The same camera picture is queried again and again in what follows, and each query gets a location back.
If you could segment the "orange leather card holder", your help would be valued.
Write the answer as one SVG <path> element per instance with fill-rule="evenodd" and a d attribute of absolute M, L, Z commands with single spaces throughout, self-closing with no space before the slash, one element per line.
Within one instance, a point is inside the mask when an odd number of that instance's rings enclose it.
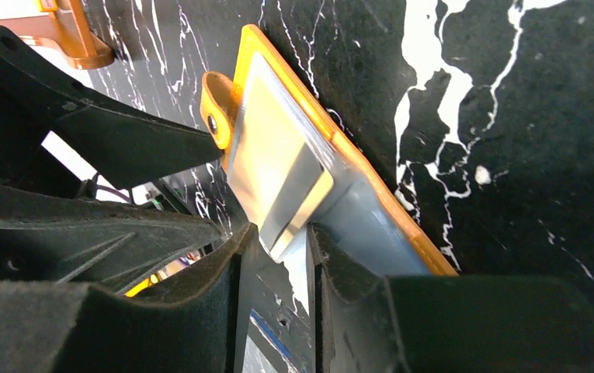
<path fill-rule="evenodd" d="M 244 91 L 256 78 L 281 84 L 304 111 L 311 122 L 307 143 L 333 179 L 332 189 L 297 234 L 295 251 L 280 262 L 304 249 L 307 225 L 318 223 L 340 249 L 375 274 L 455 274 L 362 152 L 334 123 L 260 28 L 252 24 L 241 29 L 234 75 L 209 71 L 202 78 L 200 114 L 214 143 L 224 153 L 222 166 L 227 181 Z"/>

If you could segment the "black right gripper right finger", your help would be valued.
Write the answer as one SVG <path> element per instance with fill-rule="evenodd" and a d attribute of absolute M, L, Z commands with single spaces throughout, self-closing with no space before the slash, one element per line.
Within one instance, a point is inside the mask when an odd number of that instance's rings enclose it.
<path fill-rule="evenodd" d="M 386 276 L 307 227 L 317 372 L 594 372 L 594 311 L 551 277 Z"/>

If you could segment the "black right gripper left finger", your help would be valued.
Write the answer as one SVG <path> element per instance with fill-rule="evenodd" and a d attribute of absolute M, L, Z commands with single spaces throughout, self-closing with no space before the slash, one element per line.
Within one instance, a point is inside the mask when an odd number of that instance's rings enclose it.
<path fill-rule="evenodd" d="M 259 233 L 244 225 L 135 297 L 0 281 L 0 372 L 240 372 Z"/>

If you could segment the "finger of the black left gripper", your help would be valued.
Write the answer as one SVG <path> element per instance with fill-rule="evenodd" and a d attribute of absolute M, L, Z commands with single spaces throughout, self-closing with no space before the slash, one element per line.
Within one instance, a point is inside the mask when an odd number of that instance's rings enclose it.
<path fill-rule="evenodd" d="M 204 218 L 0 185 L 0 281 L 95 282 L 123 294 L 220 233 Z"/>
<path fill-rule="evenodd" d="M 117 189 L 201 166 L 223 152 L 209 133 L 90 89 L 0 26 L 0 96 L 19 104 Z"/>

